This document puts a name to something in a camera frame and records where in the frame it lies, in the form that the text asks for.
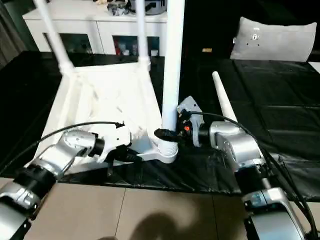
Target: tiled floor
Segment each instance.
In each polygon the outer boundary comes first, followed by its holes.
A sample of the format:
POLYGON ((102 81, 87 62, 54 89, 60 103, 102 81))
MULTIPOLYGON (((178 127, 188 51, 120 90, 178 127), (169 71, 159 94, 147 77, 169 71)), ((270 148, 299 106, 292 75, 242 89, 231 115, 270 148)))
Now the tiled floor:
MULTIPOLYGON (((309 205, 320 229, 320 203, 309 205)), ((25 239, 246 240, 245 216, 239 197, 57 184, 25 239)))

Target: black tablecloth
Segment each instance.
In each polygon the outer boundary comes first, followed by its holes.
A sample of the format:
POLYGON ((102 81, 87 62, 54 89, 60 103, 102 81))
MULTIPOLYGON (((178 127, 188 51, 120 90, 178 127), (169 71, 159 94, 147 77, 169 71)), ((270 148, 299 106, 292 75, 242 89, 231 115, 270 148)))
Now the black tablecloth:
MULTIPOLYGON (((134 57, 71 54, 75 66, 135 61, 134 57)), ((191 60, 182 64, 179 100, 193 96, 204 112, 221 113, 212 80, 218 71, 240 123, 265 147, 279 154, 309 201, 320 201, 320 75, 308 63, 244 60, 191 60)), ((164 59, 153 58, 151 79, 161 109, 164 59)), ((0 71, 3 137, 0 170, 40 138, 61 75, 51 53, 24 52, 0 71)), ((29 152, 2 174, 14 177, 34 155, 29 152)), ((179 146, 172 164, 158 160, 65 176, 62 182, 159 189, 179 192, 239 194, 221 152, 179 146)))

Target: cushion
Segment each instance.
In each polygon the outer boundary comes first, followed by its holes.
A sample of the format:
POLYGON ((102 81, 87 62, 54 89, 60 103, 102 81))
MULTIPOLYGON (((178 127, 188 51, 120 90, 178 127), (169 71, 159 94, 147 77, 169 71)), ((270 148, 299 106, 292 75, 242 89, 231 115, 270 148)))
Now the cushion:
POLYGON ((307 61, 315 42, 317 23, 266 25, 240 18, 231 59, 307 61))

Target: black cable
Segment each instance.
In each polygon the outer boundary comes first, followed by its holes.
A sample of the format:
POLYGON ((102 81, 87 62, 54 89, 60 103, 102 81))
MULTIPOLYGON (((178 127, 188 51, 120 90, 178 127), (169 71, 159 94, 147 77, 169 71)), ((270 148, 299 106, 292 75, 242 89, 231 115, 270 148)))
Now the black cable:
POLYGON ((249 134, 251 137, 253 137, 253 139, 258 144, 258 147, 260 148, 264 159, 266 161, 270 161, 272 164, 274 164, 274 166, 277 168, 277 170, 281 173, 283 178, 287 181, 289 186, 292 188, 293 192, 296 194, 298 201, 301 202, 301 204, 302 204, 302 206, 304 208, 304 211, 302 211, 302 213, 305 215, 305 217, 307 218, 307 220, 309 221, 309 224, 311 226, 311 234, 312 234, 312 236, 313 236, 313 238, 315 240, 318 239, 318 231, 317 231, 317 227, 316 227, 314 216, 312 215, 311 210, 309 208, 309 205, 307 204, 305 198, 301 195, 301 193, 298 190, 296 184, 294 183, 290 173, 289 172, 286 173, 282 169, 282 167, 271 156, 271 154, 267 150, 265 150, 263 147, 260 146, 259 141, 257 140, 257 138, 246 127, 244 127, 241 123, 239 123, 239 122, 237 122, 235 120, 232 120, 232 119, 230 119, 230 118, 228 118, 226 116, 222 116, 222 115, 219 115, 219 114, 214 114, 214 113, 210 113, 210 112, 199 112, 199 111, 189 111, 188 113, 189 114, 194 114, 194 115, 212 116, 212 117, 216 117, 216 118, 221 119, 221 120, 227 120, 228 122, 238 126, 243 131, 245 131, 247 134, 249 134))
POLYGON ((81 127, 81 126, 86 126, 86 125, 95 125, 95 124, 113 124, 115 125, 117 128, 123 126, 123 124, 119 123, 119 122, 114 122, 114 121, 89 121, 89 122, 82 122, 82 123, 77 123, 77 124, 73 124, 73 125, 69 125, 69 126, 65 126, 63 128, 60 128, 58 130, 55 130, 45 136, 43 136, 41 139, 33 142, 32 144, 30 144, 28 147, 26 147, 23 151, 21 151, 18 155, 16 155, 14 158, 12 158, 4 167, 3 169, 0 171, 0 176, 4 173, 4 171, 18 158, 20 158, 22 155, 24 155, 26 152, 30 151, 32 148, 34 148, 35 146, 37 146, 39 143, 41 143, 42 141, 46 140, 47 138, 50 138, 51 136, 58 134, 60 132, 63 132, 65 130, 68 129, 72 129, 72 128, 76 128, 76 127, 81 127))
POLYGON ((286 192, 288 199, 295 203, 295 205, 300 209, 300 211, 303 213, 303 215, 307 218, 309 222, 310 219, 308 217, 306 209, 300 203, 298 197, 294 193, 292 193, 292 189, 288 189, 288 187, 285 184, 283 184, 278 177, 277 177, 277 180, 278 180, 279 186, 286 192))

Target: white tube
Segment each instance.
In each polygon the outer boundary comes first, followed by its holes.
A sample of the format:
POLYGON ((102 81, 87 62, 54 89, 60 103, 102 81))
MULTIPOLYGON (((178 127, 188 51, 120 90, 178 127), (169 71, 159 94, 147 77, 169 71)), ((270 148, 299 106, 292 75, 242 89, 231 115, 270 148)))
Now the white tube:
POLYGON ((59 69, 62 75, 70 75, 74 71, 74 65, 68 58, 66 49, 62 43, 60 35, 56 32, 52 19, 50 17, 47 4, 44 0, 33 0, 38 8, 42 20, 48 30, 49 41, 53 48, 54 54, 58 60, 59 69))
MULTIPOLYGON (((185 0, 168 1, 166 52, 164 63, 162 128, 176 130, 177 106, 184 31, 185 0)), ((164 155, 178 150, 177 143, 161 141, 159 151, 164 155)))
POLYGON ((146 23, 145 23, 145 0, 135 1, 136 19, 138 24, 138 51, 139 62, 146 65, 150 70, 150 58, 148 55, 148 42, 146 36, 146 23))
POLYGON ((223 116, 230 118, 234 121, 237 121, 236 115, 234 113, 234 110, 232 109, 226 90, 224 88, 224 85, 221 82, 218 72, 214 71, 212 73, 212 77, 215 85, 216 94, 218 95, 218 98, 219 98, 219 103, 220 103, 223 116))

